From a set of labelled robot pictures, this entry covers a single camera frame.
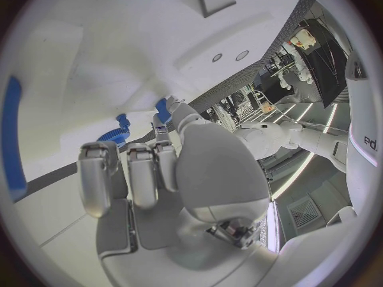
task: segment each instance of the white robot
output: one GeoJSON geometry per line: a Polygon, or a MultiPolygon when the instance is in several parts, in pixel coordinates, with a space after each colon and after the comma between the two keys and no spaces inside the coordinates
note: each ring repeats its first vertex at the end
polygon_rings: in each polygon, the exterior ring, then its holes
{"type": "Polygon", "coordinates": [[[127,151],[132,201],[115,143],[82,147],[81,196],[98,218],[100,262],[115,286],[255,286],[277,257],[256,241],[270,202],[257,160],[300,146],[345,172],[347,137],[293,122],[245,123],[233,135],[174,96],[167,110],[182,151],[177,158],[155,115],[156,143],[127,151]]]}

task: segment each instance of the blue strip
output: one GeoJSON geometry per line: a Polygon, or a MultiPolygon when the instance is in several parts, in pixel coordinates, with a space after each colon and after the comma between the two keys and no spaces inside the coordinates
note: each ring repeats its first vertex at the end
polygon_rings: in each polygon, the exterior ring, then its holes
{"type": "Polygon", "coordinates": [[[21,86],[19,81],[11,77],[6,91],[1,121],[1,147],[3,149],[3,163],[8,188],[13,201],[21,199],[27,192],[27,182],[22,170],[17,120],[21,86]]]}

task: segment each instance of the blue component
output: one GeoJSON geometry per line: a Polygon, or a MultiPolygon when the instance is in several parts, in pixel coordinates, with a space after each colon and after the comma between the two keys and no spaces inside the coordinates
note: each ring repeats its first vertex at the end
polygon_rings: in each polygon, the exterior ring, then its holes
{"type": "Polygon", "coordinates": [[[121,148],[125,145],[125,140],[130,136],[130,121],[126,118],[125,114],[118,115],[116,120],[119,122],[120,128],[113,129],[108,133],[102,135],[97,139],[98,142],[112,141],[117,144],[118,148],[121,148]]]}
{"type": "Polygon", "coordinates": [[[168,123],[170,120],[172,120],[172,115],[168,112],[168,110],[166,109],[166,99],[163,98],[161,99],[157,104],[156,104],[156,108],[157,108],[157,111],[158,111],[158,118],[159,120],[166,124],[168,123]]]}
{"type": "Polygon", "coordinates": [[[20,83],[15,77],[11,77],[4,99],[1,147],[5,176],[13,201],[21,199],[27,192],[27,181],[22,170],[17,133],[20,98],[20,83]]]}

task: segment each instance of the cable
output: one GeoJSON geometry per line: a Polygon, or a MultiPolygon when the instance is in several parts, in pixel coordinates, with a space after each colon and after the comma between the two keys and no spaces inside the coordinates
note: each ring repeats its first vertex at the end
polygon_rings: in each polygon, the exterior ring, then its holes
{"type": "MultiPolygon", "coordinates": [[[[255,92],[259,92],[260,94],[263,95],[263,97],[265,97],[265,99],[272,105],[274,105],[275,109],[277,109],[277,111],[279,111],[279,113],[281,113],[283,116],[285,116],[287,119],[293,121],[293,122],[296,122],[296,120],[294,120],[293,118],[289,117],[288,115],[286,115],[285,113],[283,113],[273,102],[271,102],[269,100],[269,98],[262,92],[262,91],[255,91],[255,92]]],[[[304,121],[298,121],[297,123],[299,124],[302,124],[303,126],[322,126],[324,128],[326,128],[327,126],[325,124],[318,124],[318,123],[312,123],[312,122],[304,122],[304,121]]],[[[348,131],[344,130],[344,129],[338,129],[338,128],[334,128],[332,126],[328,126],[329,129],[335,129],[335,130],[338,130],[338,131],[342,131],[342,132],[345,132],[345,133],[348,133],[348,131]]]]}

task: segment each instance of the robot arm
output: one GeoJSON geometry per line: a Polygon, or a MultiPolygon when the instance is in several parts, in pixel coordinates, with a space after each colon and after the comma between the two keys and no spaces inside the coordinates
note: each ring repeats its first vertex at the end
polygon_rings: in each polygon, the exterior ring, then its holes
{"type": "Polygon", "coordinates": [[[304,129],[293,122],[281,125],[270,122],[244,123],[234,134],[247,146],[255,159],[275,154],[280,147],[302,149],[329,159],[346,172],[347,136],[334,136],[314,129],[304,129]]]}

